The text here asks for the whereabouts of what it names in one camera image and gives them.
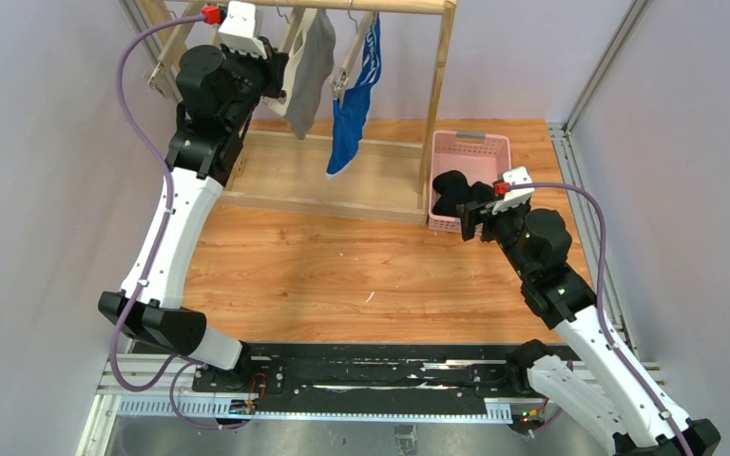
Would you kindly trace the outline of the black underwear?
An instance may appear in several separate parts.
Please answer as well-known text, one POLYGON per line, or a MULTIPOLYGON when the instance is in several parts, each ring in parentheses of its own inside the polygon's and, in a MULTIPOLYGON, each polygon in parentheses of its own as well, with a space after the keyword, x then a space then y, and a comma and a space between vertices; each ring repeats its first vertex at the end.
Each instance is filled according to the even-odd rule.
POLYGON ((440 217, 458 218, 457 207, 470 202, 488 202, 495 198, 493 187, 482 181, 469 184, 457 170, 447 171, 432 180, 432 189, 439 195, 432 213, 440 217))

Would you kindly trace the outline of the grey white underwear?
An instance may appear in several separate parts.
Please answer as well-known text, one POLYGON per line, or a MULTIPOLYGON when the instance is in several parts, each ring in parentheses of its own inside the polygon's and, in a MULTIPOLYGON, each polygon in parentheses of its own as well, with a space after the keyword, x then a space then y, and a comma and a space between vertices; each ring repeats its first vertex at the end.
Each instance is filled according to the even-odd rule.
POLYGON ((288 122, 295 136, 300 140, 306 137, 314 124, 324 85, 335 67, 336 33, 334 26, 325 9, 308 10, 311 18, 302 49, 303 58, 298 67, 295 93, 286 113, 280 116, 288 122))

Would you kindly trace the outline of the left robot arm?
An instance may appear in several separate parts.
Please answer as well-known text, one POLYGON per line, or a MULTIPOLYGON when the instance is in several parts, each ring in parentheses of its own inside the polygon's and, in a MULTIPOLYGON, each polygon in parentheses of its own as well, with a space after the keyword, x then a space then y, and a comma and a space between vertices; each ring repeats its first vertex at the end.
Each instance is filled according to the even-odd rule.
POLYGON ((213 329, 204 313, 183 306, 183 290, 203 225, 229 182, 252 114, 264 98, 282 93, 288 56, 264 38, 255 49, 200 45, 181 58, 176 86, 175 133, 162 154, 149 149, 163 168, 158 205, 135 265, 120 288, 102 293, 99 312, 114 326, 108 357, 119 384, 122 335, 187 358, 234 380, 249 373, 247 343, 213 329))

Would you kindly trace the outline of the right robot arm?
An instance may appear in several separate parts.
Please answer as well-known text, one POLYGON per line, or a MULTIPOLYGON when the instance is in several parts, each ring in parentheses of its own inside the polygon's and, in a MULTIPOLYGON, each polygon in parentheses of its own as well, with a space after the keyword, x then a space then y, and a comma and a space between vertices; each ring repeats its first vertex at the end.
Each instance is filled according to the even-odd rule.
POLYGON ((530 310, 567 343, 593 375, 578 377, 543 342, 514 349, 507 361, 517 392, 538 393, 588 431, 609 455, 711 455, 721 436, 693 419, 648 375, 606 316, 587 282, 568 264, 572 237, 561 215, 523 203, 492 213, 457 207, 463 239, 496 242, 521 280, 530 310))

